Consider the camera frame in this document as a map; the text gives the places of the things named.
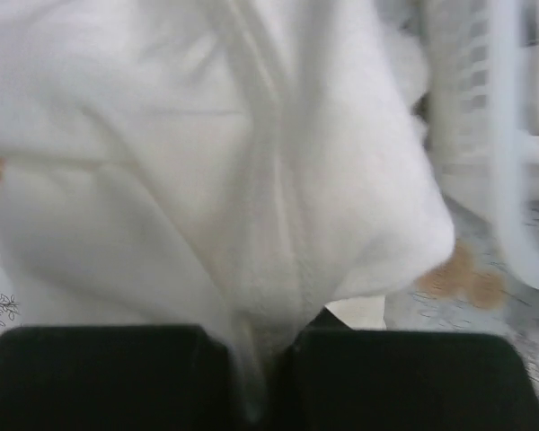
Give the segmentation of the white t shirt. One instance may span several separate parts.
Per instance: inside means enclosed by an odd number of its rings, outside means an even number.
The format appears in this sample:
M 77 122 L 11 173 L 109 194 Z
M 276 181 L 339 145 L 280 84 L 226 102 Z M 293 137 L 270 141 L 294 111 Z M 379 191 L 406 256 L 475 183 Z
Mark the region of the white t shirt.
M 249 422 L 327 303 L 455 245 L 371 1 L 0 1 L 0 159 L 22 322 L 198 324 Z

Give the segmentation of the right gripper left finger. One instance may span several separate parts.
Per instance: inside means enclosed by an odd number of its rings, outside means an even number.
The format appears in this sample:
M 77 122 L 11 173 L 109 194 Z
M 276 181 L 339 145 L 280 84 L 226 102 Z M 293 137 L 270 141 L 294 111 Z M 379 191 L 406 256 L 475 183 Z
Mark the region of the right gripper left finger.
M 34 326 L 0 336 L 0 430 L 244 430 L 202 328 Z

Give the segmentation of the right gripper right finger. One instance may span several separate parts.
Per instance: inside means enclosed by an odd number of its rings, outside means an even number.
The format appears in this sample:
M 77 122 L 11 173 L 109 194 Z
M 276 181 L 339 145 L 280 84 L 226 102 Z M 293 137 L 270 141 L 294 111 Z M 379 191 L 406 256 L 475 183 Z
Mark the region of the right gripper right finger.
M 323 311 L 287 350 L 269 428 L 539 430 L 539 400 L 501 337 L 353 330 Z

